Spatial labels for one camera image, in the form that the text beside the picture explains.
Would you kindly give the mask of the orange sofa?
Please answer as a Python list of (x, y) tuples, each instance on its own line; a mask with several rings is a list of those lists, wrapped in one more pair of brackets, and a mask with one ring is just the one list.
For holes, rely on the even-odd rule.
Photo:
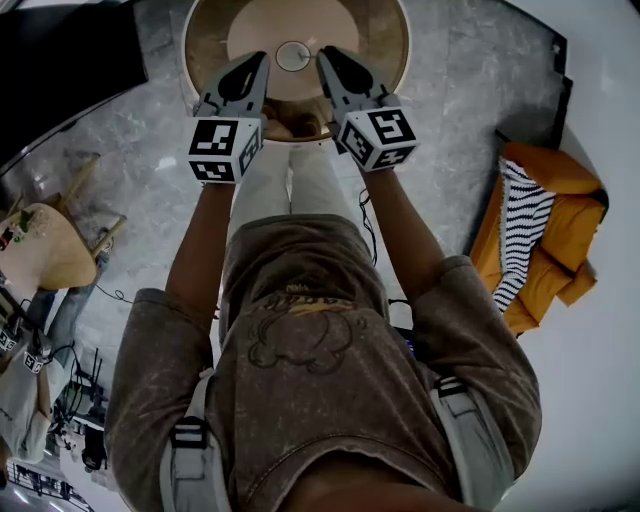
[[(502, 313), (511, 331), (521, 335), (540, 326), (553, 300), (570, 306), (595, 286), (588, 253), (609, 202), (601, 181), (563, 151), (509, 142), (501, 157), (556, 194), (544, 234), (531, 252), (526, 283)], [(470, 252), (491, 295), (501, 277), (499, 159), (495, 186)]]

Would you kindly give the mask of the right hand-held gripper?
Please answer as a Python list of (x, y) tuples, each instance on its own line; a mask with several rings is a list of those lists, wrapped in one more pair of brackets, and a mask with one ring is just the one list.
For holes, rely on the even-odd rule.
[[(406, 162), (420, 145), (412, 117), (396, 94), (386, 94), (375, 69), (337, 46), (318, 51), (316, 68), (333, 108), (330, 130), (338, 152), (364, 172)], [(363, 97), (370, 99), (363, 102)]]

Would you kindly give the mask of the person's right forearm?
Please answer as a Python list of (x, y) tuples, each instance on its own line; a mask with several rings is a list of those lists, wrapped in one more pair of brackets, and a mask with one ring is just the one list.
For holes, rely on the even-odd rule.
[(392, 168), (362, 177), (396, 278), (413, 304), (433, 284), (446, 256)]

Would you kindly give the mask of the black glass-door cabinet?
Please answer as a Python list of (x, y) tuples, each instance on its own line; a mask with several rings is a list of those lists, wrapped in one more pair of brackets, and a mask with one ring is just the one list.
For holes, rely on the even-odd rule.
[(146, 80), (130, 2), (0, 14), (0, 169)]

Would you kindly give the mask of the person's brown printed t-shirt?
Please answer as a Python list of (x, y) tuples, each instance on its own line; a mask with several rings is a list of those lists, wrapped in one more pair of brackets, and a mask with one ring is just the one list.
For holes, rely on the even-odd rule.
[(165, 288), (135, 297), (106, 423), (135, 512), (278, 512), (333, 454), (488, 510), (538, 442), (538, 382), (466, 257), (410, 304), (413, 337), (358, 228), (283, 215), (227, 234), (206, 332)]

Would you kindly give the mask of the person's white trousers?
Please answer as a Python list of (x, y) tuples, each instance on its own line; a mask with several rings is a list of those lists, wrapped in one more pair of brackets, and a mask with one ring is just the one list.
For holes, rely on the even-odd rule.
[(289, 214), (354, 219), (334, 168), (318, 146), (264, 147), (243, 177), (228, 235), (250, 222)]

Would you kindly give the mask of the round wooden table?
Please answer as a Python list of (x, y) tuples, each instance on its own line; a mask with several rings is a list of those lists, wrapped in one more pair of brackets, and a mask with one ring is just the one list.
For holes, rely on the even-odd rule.
[[(297, 73), (276, 63), (286, 41), (318, 39), (315, 56)], [(330, 105), (315, 57), (327, 45), (345, 48), (371, 65), (391, 91), (409, 66), (411, 36), (401, 0), (193, 0), (181, 34), (180, 56), (193, 97), (211, 76), (241, 55), (264, 51), (270, 59), (266, 115), (277, 124), (267, 140), (281, 144), (329, 139)]]

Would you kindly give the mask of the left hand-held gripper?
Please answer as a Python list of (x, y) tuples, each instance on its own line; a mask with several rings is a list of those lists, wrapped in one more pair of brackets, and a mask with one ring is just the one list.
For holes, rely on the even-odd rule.
[[(221, 101), (241, 102), (266, 96), (270, 60), (264, 51), (226, 63), (203, 90)], [(264, 100), (226, 106), (200, 99), (187, 123), (187, 163), (203, 184), (238, 184), (263, 148)]]

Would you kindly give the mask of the small wooden side table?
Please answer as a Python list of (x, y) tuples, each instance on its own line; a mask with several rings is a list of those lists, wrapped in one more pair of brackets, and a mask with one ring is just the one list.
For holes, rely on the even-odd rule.
[(99, 157), (93, 156), (64, 193), (25, 207), (15, 201), (7, 215), (0, 219), (1, 235), (11, 231), (11, 223), (23, 209), (40, 207), (45, 216), (38, 235), (27, 236), (18, 244), (10, 242), (4, 251), (0, 251), (0, 286), (13, 296), (29, 298), (39, 289), (57, 291), (85, 286), (96, 277), (95, 259), (127, 222), (121, 215), (91, 247), (68, 210), (68, 204), (91, 176), (98, 161)]

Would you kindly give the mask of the person's left forearm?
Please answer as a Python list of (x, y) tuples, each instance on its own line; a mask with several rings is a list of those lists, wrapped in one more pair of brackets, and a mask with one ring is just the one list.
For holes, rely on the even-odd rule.
[(218, 304), (234, 192), (231, 184), (202, 188), (165, 286), (206, 332)]

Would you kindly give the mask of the black and white striped blanket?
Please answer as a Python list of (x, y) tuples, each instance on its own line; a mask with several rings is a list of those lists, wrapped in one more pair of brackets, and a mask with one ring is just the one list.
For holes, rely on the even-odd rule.
[(499, 159), (502, 202), (499, 210), (500, 280), (492, 292), (504, 313), (526, 283), (531, 252), (542, 238), (555, 200), (525, 169)]

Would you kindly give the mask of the small flower plant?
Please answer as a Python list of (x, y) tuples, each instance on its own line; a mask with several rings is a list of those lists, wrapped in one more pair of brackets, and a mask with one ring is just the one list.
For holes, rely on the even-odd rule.
[(36, 236), (45, 221), (44, 212), (40, 207), (33, 210), (23, 209), (15, 221), (10, 225), (12, 243), (21, 243), (27, 236)]

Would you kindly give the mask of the person's neck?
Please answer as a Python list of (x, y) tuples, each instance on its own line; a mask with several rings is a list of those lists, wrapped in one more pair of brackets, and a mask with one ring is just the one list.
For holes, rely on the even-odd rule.
[(370, 458), (338, 453), (311, 464), (278, 512), (487, 512), (412, 485)]

